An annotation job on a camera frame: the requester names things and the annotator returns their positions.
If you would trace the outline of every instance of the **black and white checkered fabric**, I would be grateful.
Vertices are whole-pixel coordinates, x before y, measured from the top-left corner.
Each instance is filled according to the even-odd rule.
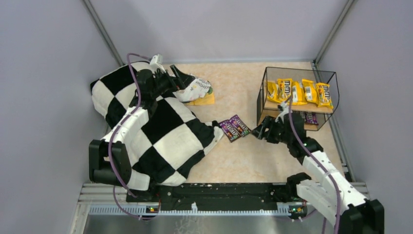
[[[150,69],[144,62],[132,66],[136,71]],[[91,89],[95,109],[113,128],[125,114],[136,87],[129,68],[123,66],[93,82]],[[126,149],[133,170],[162,185],[178,186],[224,133],[217,121],[202,123],[172,92],[158,97],[157,102],[155,113]],[[131,177],[130,181],[139,179]]]
[[[134,62],[132,67],[137,71],[154,70],[147,62]],[[127,65],[102,76],[91,84],[94,108],[105,117],[106,122],[113,128],[122,119],[132,101],[136,85]]]
[[[129,159],[137,172],[162,185],[178,186],[224,133],[217,121],[202,123],[172,93],[157,101],[155,114],[131,143]]]

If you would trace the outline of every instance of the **white plastic arm segment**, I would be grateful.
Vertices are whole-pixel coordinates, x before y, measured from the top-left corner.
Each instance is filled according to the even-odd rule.
[[[307,168],[318,181],[320,181],[320,185],[311,180],[302,181],[297,185],[297,194],[299,197],[311,203],[330,223],[334,225],[336,221],[337,197],[333,183],[328,177],[329,175],[334,178],[340,190],[340,215],[349,209],[348,205],[353,204],[354,206],[358,206],[364,204],[365,199],[367,198],[357,191],[340,171],[333,166],[325,152],[316,151],[312,154],[328,172],[325,173],[311,157],[306,156],[302,165]]]
[[[166,72],[165,68],[162,66],[162,60],[164,60],[164,57],[161,54],[157,54],[152,57],[149,66],[151,66],[154,71],[159,68],[162,72]]]
[[[282,112],[278,114],[278,116],[275,118],[275,121],[279,122],[281,119],[281,121],[284,123],[284,115],[288,115],[290,107],[287,105],[285,101],[281,102],[280,106],[282,107]]]
[[[133,138],[136,136],[136,133],[139,132],[142,126],[149,121],[148,111],[142,109],[141,107],[139,107],[139,109],[135,113],[131,114],[135,108],[135,106],[129,107],[126,110],[126,114],[123,115],[123,118],[119,121],[119,123],[112,129],[111,132],[109,132],[106,136],[102,138],[106,142],[109,142],[111,136],[114,133],[114,130],[118,126],[120,126],[119,130],[113,137],[113,143],[120,141],[125,144],[126,151],[128,152],[129,162],[131,162],[131,166],[133,166],[138,161],[137,156],[133,153],[133,150],[131,150],[130,148],[131,142]],[[129,116],[129,118],[123,124],[121,124],[121,122],[126,118],[126,116]],[[132,170],[132,174],[127,186],[131,189],[145,191],[149,187],[149,181],[149,175],[142,174],[135,170]]]

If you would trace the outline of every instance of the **gray wall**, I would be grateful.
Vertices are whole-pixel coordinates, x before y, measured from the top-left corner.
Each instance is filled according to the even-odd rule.
[[[105,128],[89,83],[116,64],[79,0],[0,9],[0,233],[67,233]]]
[[[354,174],[385,206],[386,233],[412,233],[413,1],[358,1],[321,69],[337,71],[335,113]]]
[[[346,0],[92,0],[121,57],[314,59]]]

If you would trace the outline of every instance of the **marble-pattern surface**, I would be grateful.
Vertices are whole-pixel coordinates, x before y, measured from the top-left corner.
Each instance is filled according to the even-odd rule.
[[[203,63],[176,64],[185,73],[209,80],[215,104],[188,106],[203,122],[222,121],[235,114],[251,129],[256,127],[256,100],[267,66],[312,69],[309,62]],[[316,139],[331,162],[342,172],[341,161],[328,123],[318,132],[308,132]],[[248,135],[230,143],[226,136],[196,164],[188,183],[285,182],[287,177],[305,169],[284,144],[270,144]]]

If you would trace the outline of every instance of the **black wire frame basket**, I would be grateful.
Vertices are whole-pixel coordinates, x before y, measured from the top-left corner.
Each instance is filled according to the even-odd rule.
[[[261,123],[266,115],[277,116],[279,111],[273,108],[266,108],[267,86],[268,81],[275,81],[279,78],[292,78],[295,81],[302,79],[314,80],[315,82],[327,83],[330,85],[330,96],[333,102],[332,113],[315,113],[318,125],[310,126],[308,131],[318,131],[336,112],[340,103],[340,91],[338,88],[337,73],[332,71],[306,70],[283,67],[266,67],[261,87],[257,97],[257,126]]]

